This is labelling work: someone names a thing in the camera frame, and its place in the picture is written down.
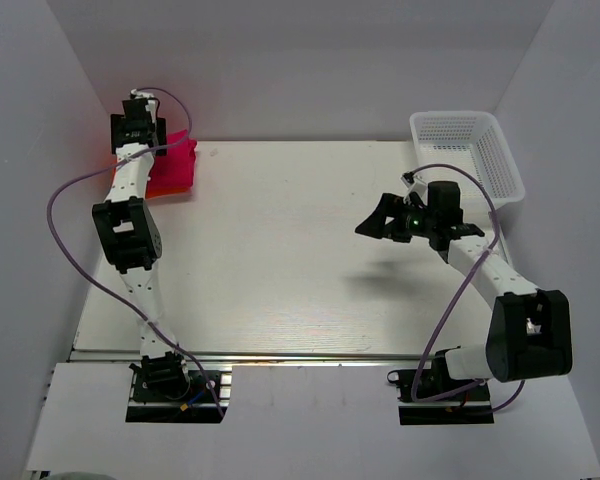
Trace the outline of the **magenta t shirt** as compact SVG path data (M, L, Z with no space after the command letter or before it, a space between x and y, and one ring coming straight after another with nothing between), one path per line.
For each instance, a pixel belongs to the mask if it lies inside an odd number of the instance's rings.
M147 183L147 198L185 193L192 188L197 142L185 130L167 135L168 143L179 141L165 156L155 158Z

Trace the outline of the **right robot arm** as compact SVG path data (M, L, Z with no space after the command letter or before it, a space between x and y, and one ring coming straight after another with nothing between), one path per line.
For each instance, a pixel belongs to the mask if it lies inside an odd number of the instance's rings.
M573 350L567 297L517 273L477 225L465 222L460 200L453 181L431 182L423 192L411 190L406 197L385 193L355 229L362 236L398 243L426 239L491 309L484 343L436 354L433 390L452 399L470 380L511 382L568 374Z

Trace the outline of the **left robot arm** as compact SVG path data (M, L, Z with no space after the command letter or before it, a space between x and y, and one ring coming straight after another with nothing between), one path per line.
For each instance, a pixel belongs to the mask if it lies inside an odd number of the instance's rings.
M157 261L161 236L151 216L146 191L154 166L153 147L166 143L166 120L157 114L159 100L133 91L123 112L110 116L112 153L119 167L109 193L92 207L92 217L106 260L120 274L139 320L141 362L132 369L148 389L171 399L185 396L191 374L171 346L175 338L164 319Z

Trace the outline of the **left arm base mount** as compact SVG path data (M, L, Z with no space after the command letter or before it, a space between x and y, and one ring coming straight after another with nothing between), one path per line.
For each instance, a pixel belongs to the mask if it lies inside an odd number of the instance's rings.
M229 405L231 373L202 373L179 355L129 365L125 421L132 424L219 424Z

